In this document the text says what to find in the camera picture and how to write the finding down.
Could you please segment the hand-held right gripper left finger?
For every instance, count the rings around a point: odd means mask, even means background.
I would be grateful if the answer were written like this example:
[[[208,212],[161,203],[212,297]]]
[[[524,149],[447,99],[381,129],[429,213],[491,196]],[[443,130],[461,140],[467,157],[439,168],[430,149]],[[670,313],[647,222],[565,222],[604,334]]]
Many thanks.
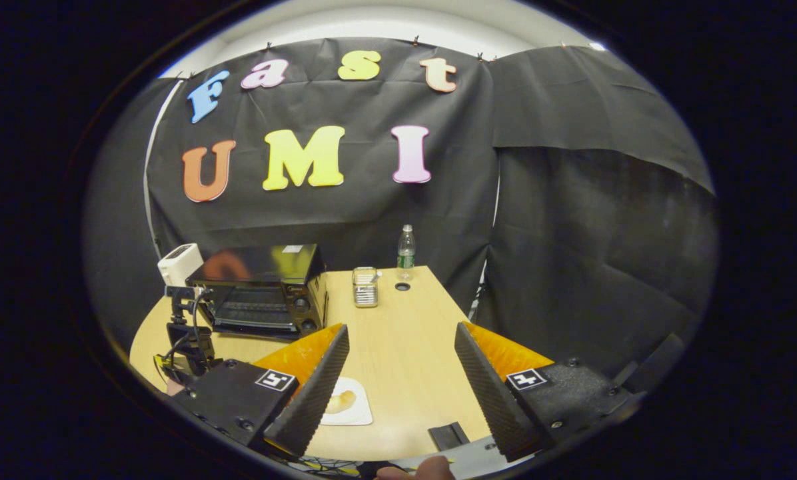
[[[349,350],[348,328],[336,324],[257,362],[227,359],[173,401],[249,449],[297,459],[321,423]]]

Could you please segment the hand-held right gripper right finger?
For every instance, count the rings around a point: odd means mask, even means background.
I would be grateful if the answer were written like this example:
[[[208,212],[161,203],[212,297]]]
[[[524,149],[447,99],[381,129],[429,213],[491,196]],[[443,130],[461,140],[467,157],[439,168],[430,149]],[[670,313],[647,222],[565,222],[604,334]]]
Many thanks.
[[[573,449],[641,407],[633,393],[573,357],[554,362],[483,327],[456,326],[454,351],[508,461]]]

